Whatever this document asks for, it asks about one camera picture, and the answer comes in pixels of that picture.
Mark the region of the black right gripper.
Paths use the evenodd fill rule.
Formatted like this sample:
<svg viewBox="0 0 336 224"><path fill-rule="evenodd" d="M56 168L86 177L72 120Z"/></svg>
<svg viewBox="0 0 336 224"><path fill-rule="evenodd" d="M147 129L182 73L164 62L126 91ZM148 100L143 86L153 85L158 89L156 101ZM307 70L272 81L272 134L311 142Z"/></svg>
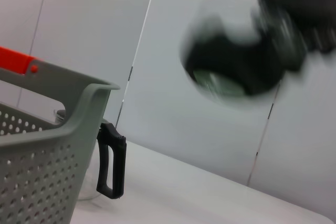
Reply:
<svg viewBox="0 0 336 224"><path fill-rule="evenodd" d="M336 0L261 0L252 12L257 40L252 72L298 73L310 51L336 50Z"/></svg>

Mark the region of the glass teacup with black sleeve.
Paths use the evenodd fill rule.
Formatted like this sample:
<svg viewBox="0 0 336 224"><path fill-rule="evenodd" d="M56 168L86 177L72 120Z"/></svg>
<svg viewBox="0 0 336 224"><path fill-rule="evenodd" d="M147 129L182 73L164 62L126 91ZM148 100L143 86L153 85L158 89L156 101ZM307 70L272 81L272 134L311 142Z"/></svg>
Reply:
<svg viewBox="0 0 336 224"><path fill-rule="evenodd" d="M223 102L262 100L285 70L254 0L203 0L184 34L180 59L198 92Z"/></svg>

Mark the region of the grey perforated storage basket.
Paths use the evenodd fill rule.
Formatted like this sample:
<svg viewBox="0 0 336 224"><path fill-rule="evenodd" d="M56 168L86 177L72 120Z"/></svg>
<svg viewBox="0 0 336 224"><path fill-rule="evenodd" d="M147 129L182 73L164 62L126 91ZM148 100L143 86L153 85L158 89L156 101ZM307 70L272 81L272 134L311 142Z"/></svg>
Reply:
<svg viewBox="0 0 336 224"><path fill-rule="evenodd" d="M0 224L69 224L111 90L118 86L34 60L0 80L63 104L55 124L0 104Z"/></svg>

